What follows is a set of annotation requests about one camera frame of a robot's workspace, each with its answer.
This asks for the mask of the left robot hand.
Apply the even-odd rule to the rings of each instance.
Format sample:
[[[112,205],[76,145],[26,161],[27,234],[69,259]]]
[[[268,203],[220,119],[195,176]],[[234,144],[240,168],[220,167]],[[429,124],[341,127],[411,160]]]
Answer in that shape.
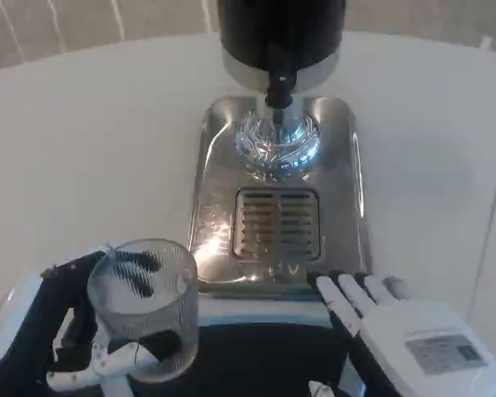
[[[109,394],[129,396],[130,372],[181,352],[173,329],[95,343],[87,281],[106,255],[96,250],[30,273],[10,289],[0,304],[0,396],[58,396],[110,383]]]

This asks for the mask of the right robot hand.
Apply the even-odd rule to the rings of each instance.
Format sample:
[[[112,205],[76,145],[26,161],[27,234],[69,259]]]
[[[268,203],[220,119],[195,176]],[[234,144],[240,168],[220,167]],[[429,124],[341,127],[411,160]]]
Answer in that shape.
[[[310,272],[366,396],[496,396],[496,358],[453,309],[384,280]]]

